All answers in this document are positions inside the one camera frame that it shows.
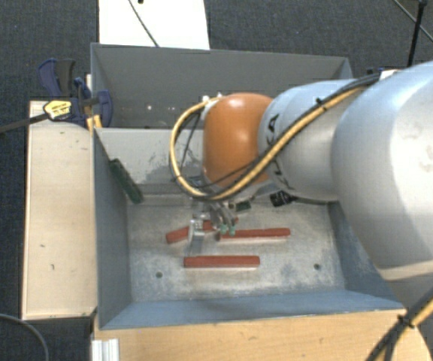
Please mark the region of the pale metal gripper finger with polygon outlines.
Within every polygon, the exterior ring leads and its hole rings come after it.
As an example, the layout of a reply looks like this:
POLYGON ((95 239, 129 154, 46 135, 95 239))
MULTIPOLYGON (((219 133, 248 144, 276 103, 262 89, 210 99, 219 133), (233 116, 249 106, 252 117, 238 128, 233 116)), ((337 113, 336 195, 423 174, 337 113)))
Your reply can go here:
POLYGON ((203 221, 200 219, 190 220, 189 225, 189 255, 199 255, 204 243, 203 221))

